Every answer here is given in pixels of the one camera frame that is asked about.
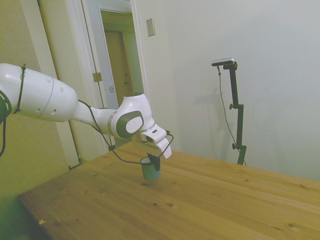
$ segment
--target black stand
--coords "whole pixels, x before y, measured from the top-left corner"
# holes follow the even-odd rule
[[[232,148],[240,150],[237,164],[243,165],[244,160],[245,160],[247,146],[242,145],[242,132],[243,132],[243,124],[244,124],[244,105],[239,104],[239,101],[238,101],[238,90],[237,90],[237,80],[236,80],[237,68],[238,68],[238,64],[236,61],[232,64],[228,64],[228,65],[223,66],[223,69],[229,70],[229,72],[230,72],[233,104],[230,104],[229,109],[232,109],[232,108],[238,109],[236,144],[233,143]]]

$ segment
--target door hinge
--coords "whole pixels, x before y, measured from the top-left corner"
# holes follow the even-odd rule
[[[101,72],[92,73],[94,82],[98,83],[102,81]]]

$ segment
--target white trim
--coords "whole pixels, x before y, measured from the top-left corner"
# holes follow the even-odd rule
[[[39,6],[36,1],[28,0],[22,0],[21,5],[40,71],[43,74],[57,78]],[[79,159],[69,123],[66,121],[56,122],[55,124],[65,161],[72,168],[79,164]]]
[[[134,32],[135,32],[135,38],[136,38],[136,46],[138,48],[138,56],[139,56],[139,61],[140,61],[140,70],[141,70],[143,90],[144,90],[144,94],[146,95],[146,97],[150,103],[146,61],[145,61],[145,54],[144,54],[144,46],[143,46],[143,42],[142,42],[142,34],[141,34],[141,28],[140,28],[137,0],[131,0],[131,11],[132,11]]]
[[[100,97],[100,91],[98,84],[94,82],[93,72],[94,64],[91,55],[91,48],[89,44],[89,38],[87,33],[86,22],[84,13],[79,0],[65,0],[67,15],[70,21],[72,30],[73,41],[75,43],[76,54],[80,64],[80,73],[82,75],[82,83],[85,89],[85,95],[88,99],[88,104],[96,108],[102,107],[102,100]],[[95,48],[94,38],[90,36],[92,49]],[[100,82],[100,87],[104,89],[103,83]],[[105,92],[101,91],[103,103],[106,101]],[[101,134],[97,131],[94,133],[99,154],[103,155],[108,152],[108,146],[106,145]]]

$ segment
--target door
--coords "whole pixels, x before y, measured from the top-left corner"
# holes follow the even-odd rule
[[[105,39],[108,47],[116,99],[120,106],[124,100],[124,96],[133,93],[124,35],[122,32],[106,31]]]

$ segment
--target doorway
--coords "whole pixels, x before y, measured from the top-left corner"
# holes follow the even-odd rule
[[[126,95],[144,93],[134,21],[130,12],[101,10],[101,18],[119,107]],[[115,139],[117,147],[129,141]]]

